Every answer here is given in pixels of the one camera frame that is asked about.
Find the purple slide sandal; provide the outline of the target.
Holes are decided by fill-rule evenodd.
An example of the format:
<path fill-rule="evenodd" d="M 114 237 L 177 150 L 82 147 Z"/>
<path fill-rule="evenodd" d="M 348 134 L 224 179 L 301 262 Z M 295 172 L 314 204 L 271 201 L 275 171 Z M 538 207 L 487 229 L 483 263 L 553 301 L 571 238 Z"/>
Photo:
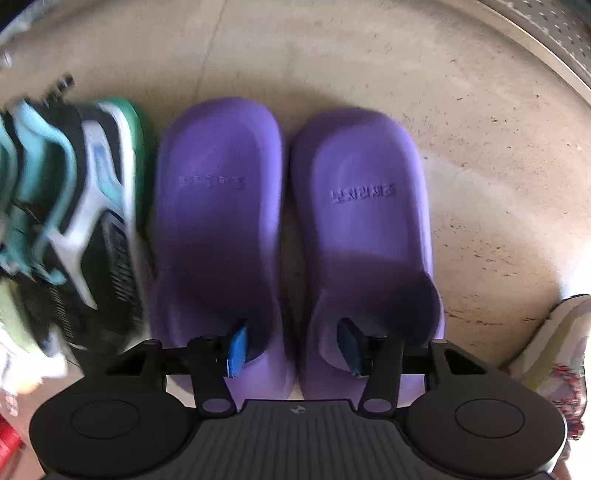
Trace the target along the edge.
<path fill-rule="evenodd" d="M 422 158 L 388 115 L 337 109 L 298 132 L 290 182 L 307 276 L 301 392 L 358 403 L 366 379 L 339 349 L 340 320 L 408 347 L 445 332 Z"/>
<path fill-rule="evenodd" d="M 188 108 L 165 132 L 155 176 L 150 330 L 165 347 L 245 326 L 236 403 L 286 399 L 280 217 L 286 161 L 273 114 L 243 98 Z"/>

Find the teal black white sneaker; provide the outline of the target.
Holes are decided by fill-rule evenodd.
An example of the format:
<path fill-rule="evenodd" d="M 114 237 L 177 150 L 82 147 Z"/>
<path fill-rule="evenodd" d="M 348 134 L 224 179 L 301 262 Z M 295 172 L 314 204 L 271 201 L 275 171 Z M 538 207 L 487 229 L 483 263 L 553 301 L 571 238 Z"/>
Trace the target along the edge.
<path fill-rule="evenodd" d="M 46 353 L 104 369 L 142 328 L 156 138 L 120 96 L 71 103 L 74 80 L 1 112 L 1 274 Z"/>

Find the grey perforated shoe rack shelf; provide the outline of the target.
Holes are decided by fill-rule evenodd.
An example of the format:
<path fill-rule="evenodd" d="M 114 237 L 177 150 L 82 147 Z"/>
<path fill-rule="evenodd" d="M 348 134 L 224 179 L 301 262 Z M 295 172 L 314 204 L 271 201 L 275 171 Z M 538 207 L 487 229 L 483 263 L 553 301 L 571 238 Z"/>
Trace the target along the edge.
<path fill-rule="evenodd" d="M 523 29 L 590 87 L 590 2 L 483 1 Z"/>

